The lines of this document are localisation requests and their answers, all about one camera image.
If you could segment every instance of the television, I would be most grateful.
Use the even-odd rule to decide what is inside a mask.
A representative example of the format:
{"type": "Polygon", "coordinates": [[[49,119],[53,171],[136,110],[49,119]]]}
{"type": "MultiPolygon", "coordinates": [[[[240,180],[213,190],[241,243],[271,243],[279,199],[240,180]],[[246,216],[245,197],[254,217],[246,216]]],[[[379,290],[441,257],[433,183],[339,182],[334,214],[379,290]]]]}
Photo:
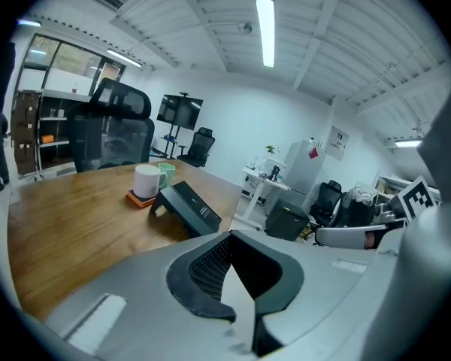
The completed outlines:
{"type": "Polygon", "coordinates": [[[164,95],[157,120],[194,130],[202,102],[201,99],[164,95]]]}

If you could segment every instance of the green plant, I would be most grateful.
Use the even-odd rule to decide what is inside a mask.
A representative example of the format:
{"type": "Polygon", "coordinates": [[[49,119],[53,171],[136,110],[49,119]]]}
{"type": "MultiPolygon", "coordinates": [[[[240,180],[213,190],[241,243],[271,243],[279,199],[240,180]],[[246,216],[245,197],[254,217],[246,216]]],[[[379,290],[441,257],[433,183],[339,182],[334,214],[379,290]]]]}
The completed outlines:
{"type": "Polygon", "coordinates": [[[276,147],[274,147],[274,146],[271,146],[271,145],[268,145],[268,146],[265,146],[265,149],[268,151],[268,153],[272,153],[272,154],[276,154],[275,152],[274,152],[274,150],[276,149],[276,147]]]}

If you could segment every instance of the white mug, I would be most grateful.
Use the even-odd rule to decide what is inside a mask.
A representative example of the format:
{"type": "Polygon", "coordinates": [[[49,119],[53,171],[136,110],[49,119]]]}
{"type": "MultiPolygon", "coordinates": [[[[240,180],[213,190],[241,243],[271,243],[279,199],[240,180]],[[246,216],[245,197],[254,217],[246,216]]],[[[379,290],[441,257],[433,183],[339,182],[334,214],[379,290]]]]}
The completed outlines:
{"type": "Polygon", "coordinates": [[[139,198],[153,198],[167,182],[167,174],[153,165],[135,166],[134,194],[139,198]]]}

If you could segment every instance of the coaster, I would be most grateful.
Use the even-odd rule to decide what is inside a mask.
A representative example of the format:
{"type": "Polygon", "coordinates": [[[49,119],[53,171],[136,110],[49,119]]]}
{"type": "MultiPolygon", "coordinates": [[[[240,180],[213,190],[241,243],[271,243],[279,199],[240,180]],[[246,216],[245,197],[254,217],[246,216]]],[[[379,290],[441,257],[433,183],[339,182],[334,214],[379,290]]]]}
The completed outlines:
{"type": "Polygon", "coordinates": [[[154,196],[153,198],[141,198],[139,196],[136,196],[134,194],[134,190],[130,189],[127,192],[127,196],[134,201],[134,203],[139,207],[139,208],[146,208],[147,206],[150,206],[151,204],[153,204],[153,201],[156,200],[156,197],[154,196]]]}

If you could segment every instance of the gray refrigerator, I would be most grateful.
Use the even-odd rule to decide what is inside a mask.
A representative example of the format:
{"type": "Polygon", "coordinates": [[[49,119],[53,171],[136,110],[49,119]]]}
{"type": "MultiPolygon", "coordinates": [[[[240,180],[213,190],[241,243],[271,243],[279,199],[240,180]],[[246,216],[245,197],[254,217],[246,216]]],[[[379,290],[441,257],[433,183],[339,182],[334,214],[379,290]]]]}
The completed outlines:
{"type": "Polygon", "coordinates": [[[292,143],[284,163],[287,165],[283,182],[291,188],[290,191],[274,190],[268,196],[265,213],[269,215],[278,199],[301,207],[316,183],[317,176],[324,163],[325,152],[316,147],[319,154],[310,158],[309,152],[315,148],[308,141],[292,143]]]}

